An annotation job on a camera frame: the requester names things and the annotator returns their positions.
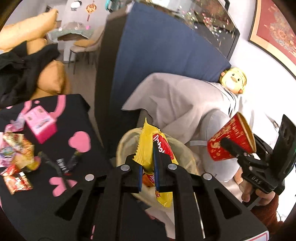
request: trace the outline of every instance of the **gray floor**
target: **gray floor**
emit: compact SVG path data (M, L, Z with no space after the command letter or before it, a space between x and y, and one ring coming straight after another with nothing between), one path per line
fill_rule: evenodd
M86 102L90 105L89 119L94 127L94 130L101 141L96 119L94 117L94 90L96 82L96 66L95 64L88 65L87 60L81 55L81 58L76 62L75 74L73 74L74 63L65 63L65 69L71 82L72 93L81 94Z

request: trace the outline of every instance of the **hanging ornament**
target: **hanging ornament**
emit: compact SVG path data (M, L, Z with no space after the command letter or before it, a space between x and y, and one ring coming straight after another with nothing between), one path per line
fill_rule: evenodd
M94 4L94 0L92 4L87 5L86 7L86 11L88 12L89 16L87 18L87 21L89 21L89 17L91 15L91 13L93 13L94 11L96 11L96 5Z

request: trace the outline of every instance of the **yellow duck plush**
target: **yellow duck plush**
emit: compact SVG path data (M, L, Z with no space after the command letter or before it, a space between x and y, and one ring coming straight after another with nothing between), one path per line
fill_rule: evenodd
M231 68L221 73L220 83L234 94L242 94L247 84L247 77L239 68Z

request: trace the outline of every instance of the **hand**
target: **hand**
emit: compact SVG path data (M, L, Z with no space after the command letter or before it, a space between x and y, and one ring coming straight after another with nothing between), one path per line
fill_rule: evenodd
M239 167L239 169L237 170L236 174L234 175L234 180L235 182L239 185L242 181L242 168Z
M252 185L250 183L248 183L247 181L243 180L243 182L239 185L239 188L243 192L243 194L242 194L242 200L244 202L249 202L250 201L250 197L251 197L251 192L253 190ZM275 192L274 191L272 191L269 194L265 194L261 190L257 189L255 191L255 193L257 194L258 197L261 197L261 200L258 202L258 205L259 206L266 206L268 203L270 203L272 201L272 199L275 196Z

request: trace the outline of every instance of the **lamp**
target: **lamp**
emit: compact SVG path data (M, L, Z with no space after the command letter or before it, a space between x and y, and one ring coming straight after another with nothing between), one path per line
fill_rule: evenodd
M86 7L86 11L88 12L89 16L87 18L87 21L89 21L89 17L91 15L91 13L93 13L94 11L96 11L96 5L94 4L94 0L92 4L87 5Z
M71 3L71 11L76 11L82 5L81 1L74 1Z

